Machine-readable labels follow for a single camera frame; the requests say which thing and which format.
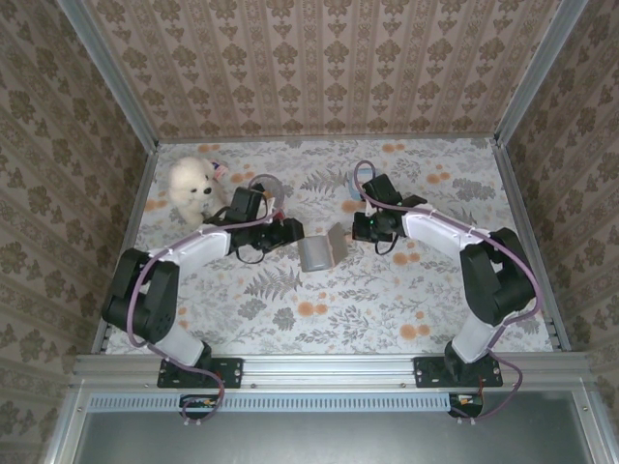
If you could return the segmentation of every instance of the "aluminum frame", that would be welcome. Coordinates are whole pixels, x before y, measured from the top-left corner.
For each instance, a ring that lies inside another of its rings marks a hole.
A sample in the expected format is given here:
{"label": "aluminum frame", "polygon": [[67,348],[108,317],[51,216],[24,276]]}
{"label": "aluminum frame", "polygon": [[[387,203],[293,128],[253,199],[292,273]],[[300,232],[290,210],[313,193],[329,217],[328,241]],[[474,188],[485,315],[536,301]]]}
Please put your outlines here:
{"label": "aluminum frame", "polygon": [[114,99],[125,113],[144,150],[147,153],[154,151],[157,148],[157,132],[136,99],[130,84],[116,66],[107,43],[96,21],[88,13],[85,3],[75,0],[59,0],[58,3],[86,47],[88,55],[97,66]]}
{"label": "aluminum frame", "polygon": [[[243,356],[241,392],[346,393],[473,392],[475,389],[417,389],[413,359],[408,355],[300,355]],[[594,376],[584,353],[504,354],[524,374],[524,392],[571,392],[591,455],[596,464],[618,462],[617,448],[604,406],[595,393]],[[69,394],[49,447],[46,463],[74,461],[93,393],[160,393],[157,376],[161,359],[149,355],[87,355],[77,358]],[[508,392],[516,373],[503,368],[505,385],[493,392]],[[214,393],[214,390],[178,389],[167,392]]]}
{"label": "aluminum frame", "polygon": [[[146,206],[146,200],[148,199],[148,191],[150,190],[153,177],[155,176],[155,168],[157,167],[158,160],[159,154],[157,151],[154,150],[148,154],[148,158],[144,164],[144,171],[142,171],[142,178],[140,179],[139,187],[137,188],[137,193],[135,194],[135,201],[133,202],[132,213],[129,216],[129,222],[127,223],[125,237],[123,239],[123,243],[121,244],[120,252],[118,253],[119,257],[123,251],[135,244],[135,239],[137,238],[137,232],[139,230],[139,223],[141,222],[142,215],[144,214],[144,207]],[[90,350],[91,353],[101,352],[103,344],[105,343],[105,338],[108,334],[108,329],[109,325],[100,318],[99,326],[97,327],[97,332],[95,333],[95,339],[93,340],[93,345]]]}
{"label": "aluminum frame", "polygon": [[226,142],[310,142],[321,140],[415,140],[415,139],[448,139],[457,138],[492,138],[492,132],[446,132],[446,133],[342,133],[342,134],[323,134],[323,135],[258,135],[251,137],[209,137],[206,138],[161,138],[162,144],[178,143],[226,143]]}
{"label": "aluminum frame", "polygon": [[568,339],[568,333],[563,325],[563,319],[559,312],[559,306],[554,298],[552,287],[550,286],[550,280],[548,274],[545,271],[544,260],[538,247],[538,243],[535,240],[535,234],[533,233],[533,227],[531,221],[526,212],[520,189],[518,188],[518,182],[516,175],[512,169],[510,163],[510,156],[507,148],[502,142],[493,142],[492,151],[496,160],[496,165],[499,169],[501,180],[503,181],[503,187],[505,188],[505,196],[510,204],[512,210],[512,217],[514,218],[514,224],[518,237],[522,243],[522,248],[529,259],[531,270],[542,288],[544,293],[544,305],[542,306],[545,318],[548,319],[546,327],[548,328],[548,334],[552,338],[556,337],[558,340],[557,348],[563,351],[570,351],[572,349],[570,341]]}
{"label": "aluminum frame", "polygon": [[586,5],[587,0],[570,0],[561,2],[557,8],[529,68],[518,83],[516,92],[496,128],[495,133],[500,142],[507,144],[514,135]]}

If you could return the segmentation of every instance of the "white plush dog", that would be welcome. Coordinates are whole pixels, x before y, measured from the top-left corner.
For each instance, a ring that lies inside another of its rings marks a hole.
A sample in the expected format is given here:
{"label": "white plush dog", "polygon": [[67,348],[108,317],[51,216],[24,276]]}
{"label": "white plush dog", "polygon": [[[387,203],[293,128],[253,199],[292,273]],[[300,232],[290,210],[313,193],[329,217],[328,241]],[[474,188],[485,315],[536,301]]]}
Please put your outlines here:
{"label": "white plush dog", "polygon": [[215,167],[207,159],[181,158],[169,172],[168,193],[185,222],[197,227],[224,206],[223,189],[215,180]]}

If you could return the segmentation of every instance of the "black mounting bracket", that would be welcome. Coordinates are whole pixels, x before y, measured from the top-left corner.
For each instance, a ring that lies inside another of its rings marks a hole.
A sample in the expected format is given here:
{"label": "black mounting bracket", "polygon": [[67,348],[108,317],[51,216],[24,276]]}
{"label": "black mounting bracket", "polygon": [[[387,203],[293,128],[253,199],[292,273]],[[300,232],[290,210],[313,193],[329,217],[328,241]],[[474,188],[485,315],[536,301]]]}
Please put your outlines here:
{"label": "black mounting bracket", "polygon": [[[243,380],[242,358],[212,358],[209,370],[221,378],[227,389],[240,389]],[[217,382],[210,377],[188,372],[171,362],[162,360],[157,387],[160,389],[216,389]]]}
{"label": "black mounting bracket", "polygon": [[456,380],[445,365],[444,356],[428,356],[413,359],[415,383],[418,389],[503,387],[499,363],[486,355],[480,360],[466,364],[460,380]]}

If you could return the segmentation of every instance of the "patterned wallpaper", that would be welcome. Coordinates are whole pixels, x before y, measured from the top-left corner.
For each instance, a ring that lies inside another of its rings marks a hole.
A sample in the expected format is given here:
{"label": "patterned wallpaper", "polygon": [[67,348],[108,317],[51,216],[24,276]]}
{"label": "patterned wallpaper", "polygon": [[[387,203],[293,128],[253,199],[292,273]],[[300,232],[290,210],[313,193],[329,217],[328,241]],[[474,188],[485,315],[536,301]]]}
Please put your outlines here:
{"label": "patterned wallpaper", "polygon": [[493,132],[559,0],[88,0],[161,139]]}
{"label": "patterned wallpaper", "polygon": [[619,3],[592,0],[510,140],[573,348],[619,420]]}
{"label": "patterned wallpaper", "polygon": [[37,462],[144,158],[55,2],[0,1],[0,461]]}

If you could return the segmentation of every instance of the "table surface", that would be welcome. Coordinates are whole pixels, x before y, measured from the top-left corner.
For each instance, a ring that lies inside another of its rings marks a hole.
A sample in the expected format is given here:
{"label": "table surface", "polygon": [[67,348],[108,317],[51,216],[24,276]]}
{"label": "table surface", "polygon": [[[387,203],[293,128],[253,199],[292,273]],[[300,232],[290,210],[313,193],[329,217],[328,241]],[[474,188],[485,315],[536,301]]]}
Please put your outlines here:
{"label": "table surface", "polygon": [[[166,193],[171,163],[186,156],[228,167],[221,179],[228,200],[255,174],[277,175],[285,212],[304,224],[306,236],[325,234],[336,222],[350,230],[362,203],[351,199],[346,180],[359,160],[371,160],[404,196],[418,194],[488,230],[516,230],[487,139],[175,144],[159,148],[139,249],[192,232]],[[247,259],[255,256],[249,252]],[[181,282],[176,320],[217,354],[442,353],[468,312],[459,263],[424,243],[400,240],[387,256],[353,242],[334,269],[310,274],[301,272],[296,245],[254,266],[227,256]],[[511,326],[496,348],[551,349],[541,315]],[[106,353],[139,352],[114,329]]]}

